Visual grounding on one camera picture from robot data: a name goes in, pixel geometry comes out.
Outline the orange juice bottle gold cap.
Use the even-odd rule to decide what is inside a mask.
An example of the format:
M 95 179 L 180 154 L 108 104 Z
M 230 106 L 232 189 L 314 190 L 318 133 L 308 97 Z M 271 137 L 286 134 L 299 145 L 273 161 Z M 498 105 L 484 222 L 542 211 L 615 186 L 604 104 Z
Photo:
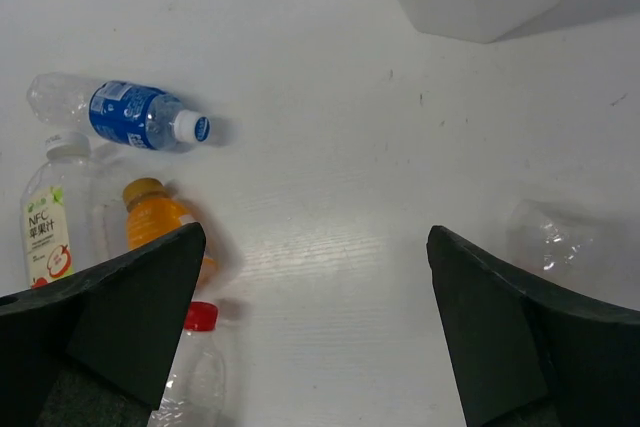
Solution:
M 174 200 L 155 178 L 129 183 L 122 193 L 127 210 L 126 239 L 130 250 L 140 248 L 184 225 L 196 223 L 182 203 Z

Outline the red cap water bottle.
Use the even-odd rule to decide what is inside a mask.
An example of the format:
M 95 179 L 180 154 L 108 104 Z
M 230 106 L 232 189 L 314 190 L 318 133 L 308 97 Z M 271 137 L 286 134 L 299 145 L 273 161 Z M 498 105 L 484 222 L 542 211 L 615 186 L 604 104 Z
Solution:
M 160 407 L 150 426 L 214 426 L 224 404 L 225 371 L 214 343 L 218 308 L 193 301 L 165 384 Z

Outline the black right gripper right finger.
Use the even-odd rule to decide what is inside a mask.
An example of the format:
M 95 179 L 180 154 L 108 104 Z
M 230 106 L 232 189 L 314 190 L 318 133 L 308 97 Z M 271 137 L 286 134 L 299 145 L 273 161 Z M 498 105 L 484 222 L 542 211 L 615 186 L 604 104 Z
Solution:
M 426 244 L 469 426 L 636 426 L 639 313 L 504 262 L 444 226 Z

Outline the crushed clear bottle yellow cap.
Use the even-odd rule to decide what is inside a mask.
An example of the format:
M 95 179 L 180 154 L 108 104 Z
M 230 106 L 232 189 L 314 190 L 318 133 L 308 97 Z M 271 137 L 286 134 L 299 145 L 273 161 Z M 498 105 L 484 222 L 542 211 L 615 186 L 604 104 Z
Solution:
M 577 204 L 523 200 L 506 225 L 513 265 L 593 296 L 619 250 L 620 226 Z

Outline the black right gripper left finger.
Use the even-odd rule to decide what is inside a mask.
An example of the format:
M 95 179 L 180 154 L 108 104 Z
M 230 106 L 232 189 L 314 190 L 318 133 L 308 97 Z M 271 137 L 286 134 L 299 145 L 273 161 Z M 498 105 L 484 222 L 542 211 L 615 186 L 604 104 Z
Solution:
M 1 299 L 4 426 L 144 426 L 161 402 L 205 248 L 189 223 Z

